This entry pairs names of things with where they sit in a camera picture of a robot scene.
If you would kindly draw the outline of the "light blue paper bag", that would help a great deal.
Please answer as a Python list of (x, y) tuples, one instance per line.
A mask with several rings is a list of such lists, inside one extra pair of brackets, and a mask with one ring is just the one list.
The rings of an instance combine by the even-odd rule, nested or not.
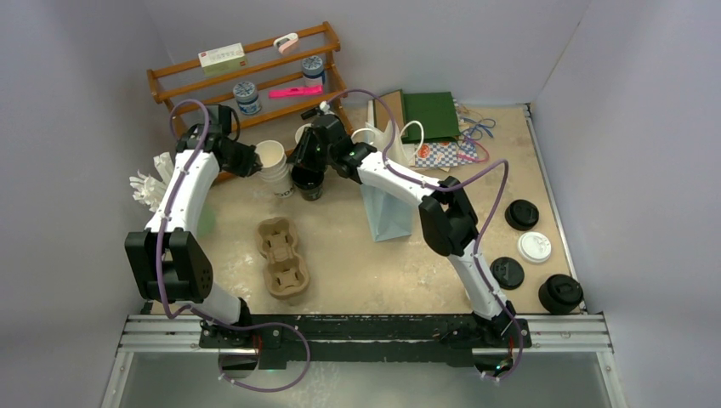
[(367, 123), (351, 134), (353, 140), (365, 142), (377, 149), (360, 167), (360, 191), (375, 242), (412, 233), (412, 214), (420, 202), (419, 195), (411, 192), (410, 181), (396, 176), (387, 166), (390, 163), (399, 173), (411, 172), (408, 166), (414, 164), (414, 156), (419, 149), (405, 149), (400, 138), (412, 127), (424, 134), (423, 125), (419, 121), (411, 121), (403, 128), (388, 122), (383, 131)]

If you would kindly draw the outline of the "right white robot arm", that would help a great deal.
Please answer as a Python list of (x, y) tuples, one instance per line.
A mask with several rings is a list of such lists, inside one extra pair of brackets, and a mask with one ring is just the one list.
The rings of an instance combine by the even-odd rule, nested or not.
[(344, 179), (416, 207), (425, 243), (448, 259), (463, 283), (480, 340), (490, 346), (523, 348), (523, 327), (480, 252), (483, 231), (463, 183), (453, 177), (423, 176), (390, 160), (384, 150), (355, 142), (333, 114), (306, 111), (301, 117), (310, 124), (289, 161), (316, 172), (331, 167)]

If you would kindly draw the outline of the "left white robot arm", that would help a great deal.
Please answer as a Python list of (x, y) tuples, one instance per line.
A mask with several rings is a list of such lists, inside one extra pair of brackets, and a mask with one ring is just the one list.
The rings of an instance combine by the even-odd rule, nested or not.
[(159, 207), (141, 231), (128, 233), (124, 249), (143, 299), (158, 302), (169, 319), (190, 311), (220, 326), (220, 336), (231, 347), (241, 348), (253, 339), (249, 308), (245, 300), (215, 283), (196, 232), (218, 175), (248, 178), (262, 163), (254, 146), (240, 142), (235, 110), (195, 99), (188, 102), (201, 109), (203, 120), (180, 136)]

